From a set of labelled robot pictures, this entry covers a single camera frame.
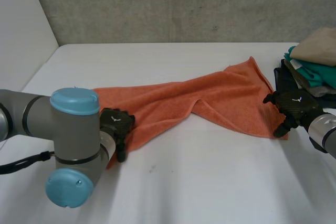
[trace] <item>stack of folded clothes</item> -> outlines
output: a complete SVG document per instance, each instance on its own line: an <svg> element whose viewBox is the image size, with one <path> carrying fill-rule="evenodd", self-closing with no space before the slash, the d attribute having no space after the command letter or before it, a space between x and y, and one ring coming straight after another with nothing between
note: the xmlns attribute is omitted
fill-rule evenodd
<svg viewBox="0 0 336 224"><path fill-rule="evenodd" d="M319 29L291 47L275 75L277 90L305 89L323 108L336 108L336 29Z"/></svg>

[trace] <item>black cable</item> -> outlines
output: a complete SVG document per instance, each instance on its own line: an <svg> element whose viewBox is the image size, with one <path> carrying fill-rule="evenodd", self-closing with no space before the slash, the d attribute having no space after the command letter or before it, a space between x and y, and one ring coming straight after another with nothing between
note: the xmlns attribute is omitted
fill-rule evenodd
<svg viewBox="0 0 336 224"><path fill-rule="evenodd" d="M26 157L6 165L0 165L0 175L17 172L18 170L27 168L37 161L49 160L54 155L55 152L41 152L40 154Z"/></svg>

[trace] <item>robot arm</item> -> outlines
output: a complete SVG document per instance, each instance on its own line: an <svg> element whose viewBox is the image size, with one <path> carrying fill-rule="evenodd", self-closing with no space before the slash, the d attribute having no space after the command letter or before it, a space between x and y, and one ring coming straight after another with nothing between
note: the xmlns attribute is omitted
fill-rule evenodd
<svg viewBox="0 0 336 224"><path fill-rule="evenodd" d="M52 140L56 170L46 194L62 207L78 207L91 195L116 148L125 159L124 140L134 116L104 109L87 89L60 89L52 96L0 90L0 141L15 135Z"/></svg>
<svg viewBox="0 0 336 224"><path fill-rule="evenodd" d="M336 116L319 106L317 101L306 91L274 92L264 99L271 102L286 118L274 131L275 137L282 137L291 128L303 126L309 134L313 146L336 158Z"/></svg>

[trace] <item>concrete wall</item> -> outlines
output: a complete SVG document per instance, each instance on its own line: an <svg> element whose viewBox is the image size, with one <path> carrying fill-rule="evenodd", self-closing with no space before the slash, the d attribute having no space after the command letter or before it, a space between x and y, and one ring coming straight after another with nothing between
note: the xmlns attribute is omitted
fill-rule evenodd
<svg viewBox="0 0 336 224"><path fill-rule="evenodd" d="M0 0L0 89L22 90L57 48L38 0Z"/></svg>
<svg viewBox="0 0 336 224"><path fill-rule="evenodd" d="M336 0L40 0L60 45L291 41L336 27Z"/></svg>

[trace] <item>white table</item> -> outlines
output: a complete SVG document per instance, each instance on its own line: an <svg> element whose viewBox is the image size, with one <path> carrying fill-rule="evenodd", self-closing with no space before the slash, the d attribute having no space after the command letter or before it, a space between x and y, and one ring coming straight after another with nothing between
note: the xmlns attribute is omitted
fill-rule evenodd
<svg viewBox="0 0 336 224"><path fill-rule="evenodd" d="M105 44L60 47L25 92L63 87L138 86L183 81L253 56L274 87L273 68L293 43ZM52 142L17 136L0 164ZM0 177L0 223L336 223L336 160L303 129L289 141L232 132L191 115L106 171L80 208L51 203L44 184L53 160Z"/></svg>

